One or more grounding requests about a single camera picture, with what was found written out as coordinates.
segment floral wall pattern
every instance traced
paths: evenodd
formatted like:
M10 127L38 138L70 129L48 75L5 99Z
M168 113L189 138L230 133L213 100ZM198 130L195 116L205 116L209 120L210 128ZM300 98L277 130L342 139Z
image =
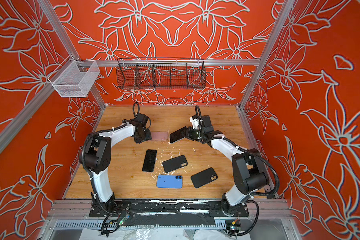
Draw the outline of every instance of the floral wall pattern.
M67 56L36 0L0 0L0 132Z
M0 0L0 132L67 56L35 0ZM37 238L100 112L91 93L61 98L54 92L1 153L0 240Z
M54 92L1 153L0 240L37 238L100 111L91 93L62 98Z
M360 0L298 0L248 103L304 239L360 239Z
M51 0L83 60L259 58L282 0ZM96 81L108 104L237 104L254 66L208 67L203 90L121 90L116 70Z

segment blue smartphone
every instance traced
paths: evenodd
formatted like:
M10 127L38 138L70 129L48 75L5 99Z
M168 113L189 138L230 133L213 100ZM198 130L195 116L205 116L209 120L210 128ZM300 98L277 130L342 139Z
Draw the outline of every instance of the blue smartphone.
M163 188L182 188L183 177L179 175L159 175L157 176L156 186Z

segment wire mesh basket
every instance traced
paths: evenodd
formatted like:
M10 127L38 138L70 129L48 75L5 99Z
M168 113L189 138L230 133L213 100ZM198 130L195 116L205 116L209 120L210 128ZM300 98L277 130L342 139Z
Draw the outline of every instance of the wire mesh basket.
M117 86L121 89L203 89L203 59L118 59Z
M79 68L75 61L68 61L67 67L51 84L62 97L83 98L88 95L99 74L96 61L89 68Z

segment black wire basket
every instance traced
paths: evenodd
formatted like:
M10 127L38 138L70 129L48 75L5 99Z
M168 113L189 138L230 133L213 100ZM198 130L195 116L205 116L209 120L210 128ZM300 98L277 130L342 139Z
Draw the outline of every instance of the black wire basket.
M117 86L121 89L203 89L203 59L123 58L117 60Z

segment pink phone case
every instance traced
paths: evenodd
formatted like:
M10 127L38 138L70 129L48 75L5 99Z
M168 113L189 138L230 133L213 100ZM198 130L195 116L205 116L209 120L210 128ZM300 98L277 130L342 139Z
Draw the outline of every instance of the pink phone case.
M152 140L164 141L168 139L168 132L151 132Z

